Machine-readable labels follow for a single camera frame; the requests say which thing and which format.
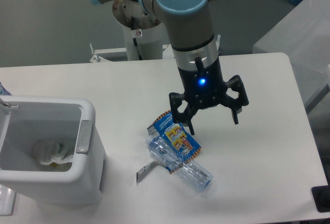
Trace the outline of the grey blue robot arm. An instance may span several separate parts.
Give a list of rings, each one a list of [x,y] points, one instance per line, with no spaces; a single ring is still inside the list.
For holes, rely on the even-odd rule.
[[[90,0],[104,4],[114,0]],[[200,109],[217,105],[232,111],[233,121],[249,101],[241,78],[225,81],[209,11],[210,0],[130,0],[143,13],[164,24],[183,83],[184,92],[172,92],[169,101],[173,120],[191,126]]]

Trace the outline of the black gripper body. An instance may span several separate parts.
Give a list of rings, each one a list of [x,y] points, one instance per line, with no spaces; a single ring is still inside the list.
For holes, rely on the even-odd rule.
[[[227,87],[218,58],[201,72],[178,70],[184,87],[184,100],[189,110],[227,106]]]

